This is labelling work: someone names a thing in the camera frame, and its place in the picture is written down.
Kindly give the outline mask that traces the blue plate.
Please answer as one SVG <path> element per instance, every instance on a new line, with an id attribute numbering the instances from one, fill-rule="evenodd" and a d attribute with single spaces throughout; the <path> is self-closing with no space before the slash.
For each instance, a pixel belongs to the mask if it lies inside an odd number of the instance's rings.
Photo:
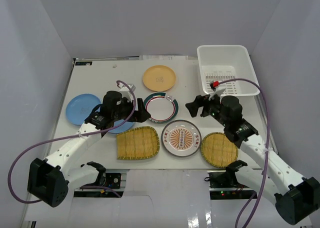
<path id="1" fill-rule="evenodd" d="M 114 122 L 114 127 L 118 126 L 123 121 L 124 121 L 124 119 L 115 121 Z M 123 133 L 123 132 L 125 132 L 127 130 L 130 130 L 134 126 L 134 124 L 135 124 L 134 122 L 127 121 L 124 124 L 122 124 L 121 126 L 115 128 L 115 129 L 109 130 L 107 133 L 109 133 L 109 134 L 120 134 L 120 133 Z"/>
<path id="2" fill-rule="evenodd" d="M 77 95 L 66 106 L 66 118 L 71 124 L 81 126 L 90 115 L 92 109 L 100 103 L 101 100 L 94 94 L 84 93 Z"/>

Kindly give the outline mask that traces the green rimmed white plate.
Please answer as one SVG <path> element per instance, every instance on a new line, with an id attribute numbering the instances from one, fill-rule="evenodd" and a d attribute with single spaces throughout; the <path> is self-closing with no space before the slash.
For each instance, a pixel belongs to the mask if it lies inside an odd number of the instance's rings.
<path id="1" fill-rule="evenodd" d="M 165 92 L 154 92 L 143 101 L 146 111 L 150 114 L 149 121 L 165 124 L 172 121 L 179 112 L 177 100 Z"/>

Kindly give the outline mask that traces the fan-shaped bamboo tray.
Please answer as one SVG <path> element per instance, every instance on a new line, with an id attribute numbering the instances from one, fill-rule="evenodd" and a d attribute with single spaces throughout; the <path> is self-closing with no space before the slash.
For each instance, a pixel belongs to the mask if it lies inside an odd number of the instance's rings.
<path id="1" fill-rule="evenodd" d="M 122 161 L 146 160 L 160 151 L 160 139 L 151 126 L 140 126 L 116 135 L 117 159 Z"/>

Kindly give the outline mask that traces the orange patterned round plate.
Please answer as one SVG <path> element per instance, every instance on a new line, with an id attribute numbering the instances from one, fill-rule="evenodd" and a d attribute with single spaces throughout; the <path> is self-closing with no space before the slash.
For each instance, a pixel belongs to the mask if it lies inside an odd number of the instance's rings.
<path id="1" fill-rule="evenodd" d="M 187 120 L 174 120 L 162 130 L 161 143 L 175 157 L 189 157 L 195 154 L 202 144 L 200 130 Z"/>

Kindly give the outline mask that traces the orange plastic plate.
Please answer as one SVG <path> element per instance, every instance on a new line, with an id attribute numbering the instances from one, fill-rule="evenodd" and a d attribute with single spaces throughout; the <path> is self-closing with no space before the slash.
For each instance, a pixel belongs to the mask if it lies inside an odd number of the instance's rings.
<path id="1" fill-rule="evenodd" d="M 171 89 L 176 83 L 176 74 L 168 66 L 155 65 L 143 74 L 143 84 L 151 91 L 163 92 Z"/>

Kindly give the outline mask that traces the round bamboo tray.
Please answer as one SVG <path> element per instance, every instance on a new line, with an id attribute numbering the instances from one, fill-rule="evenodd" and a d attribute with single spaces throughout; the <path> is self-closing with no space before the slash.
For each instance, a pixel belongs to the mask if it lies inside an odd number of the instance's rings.
<path id="1" fill-rule="evenodd" d="M 204 160 L 216 168 L 227 167 L 237 160 L 239 154 L 236 145 L 221 132 L 206 135 L 201 142 L 200 152 Z"/>

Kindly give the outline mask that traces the white plastic bin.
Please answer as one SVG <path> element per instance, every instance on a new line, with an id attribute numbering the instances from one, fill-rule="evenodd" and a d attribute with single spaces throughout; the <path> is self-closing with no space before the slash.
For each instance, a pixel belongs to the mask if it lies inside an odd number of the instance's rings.
<path id="1" fill-rule="evenodd" d="M 248 53 L 242 45 L 201 45 L 197 48 L 198 86 L 202 95 L 212 93 L 210 82 L 246 79 L 258 84 Z"/>

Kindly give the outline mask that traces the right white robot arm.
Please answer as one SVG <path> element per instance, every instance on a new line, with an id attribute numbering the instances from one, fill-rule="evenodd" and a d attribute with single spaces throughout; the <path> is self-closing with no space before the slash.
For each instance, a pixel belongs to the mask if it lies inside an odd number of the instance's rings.
<path id="1" fill-rule="evenodd" d="M 201 117 L 212 116 L 223 127 L 228 140 L 250 156 L 262 171 L 254 171 L 240 160 L 226 167 L 226 183 L 236 188 L 240 184 L 257 192 L 275 206 L 278 214 L 290 225 L 320 208 L 320 183 L 305 178 L 285 163 L 263 140 L 259 132 L 242 116 L 242 106 L 235 96 L 198 95 L 186 103 L 191 117 L 202 108 Z"/>

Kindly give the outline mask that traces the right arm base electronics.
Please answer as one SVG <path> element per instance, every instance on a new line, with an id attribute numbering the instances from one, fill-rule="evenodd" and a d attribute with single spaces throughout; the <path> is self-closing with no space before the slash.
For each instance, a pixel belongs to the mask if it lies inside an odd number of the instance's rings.
<path id="1" fill-rule="evenodd" d="M 225 170 L 209 170 L 204 178 L 209 185 L 212 201 L 248 200 L 252 195 L 254 199 L 257 198 L 256 192 L 251 188 L 227 180 L 225 172 Z"/>

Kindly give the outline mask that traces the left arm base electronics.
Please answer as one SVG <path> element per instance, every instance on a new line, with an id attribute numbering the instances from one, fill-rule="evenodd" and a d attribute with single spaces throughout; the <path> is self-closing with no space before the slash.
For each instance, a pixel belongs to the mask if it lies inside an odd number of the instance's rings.
<path id="1" fill-rule="evenodd" d="M 108 172 L 104 186 L 112 189 L 110 191 L 105 188 L 78 189 L 73 193 L 74 198 L 121 198 L 126 187 L 126 173 Z"/>

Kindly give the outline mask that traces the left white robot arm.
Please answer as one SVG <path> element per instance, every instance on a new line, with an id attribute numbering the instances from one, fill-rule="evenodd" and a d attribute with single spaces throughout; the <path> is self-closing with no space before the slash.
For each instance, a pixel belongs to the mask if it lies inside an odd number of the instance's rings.
<path id="1" fill-rule="evenodd" d="M 103 165 L 89 161 L 73 168 L 74 163 L 110 131 L 116 121 L 143 123 L 150 117 L 142 98 L 124 97 L 119 91 L 108 91 L 103 102 L 96 105 L 84 120 L 75 137 L 45 159 L 32 161 L 27 191 L 54 208 L 63 202 L 69 189 L 103 187 L 106 182 Z"/>

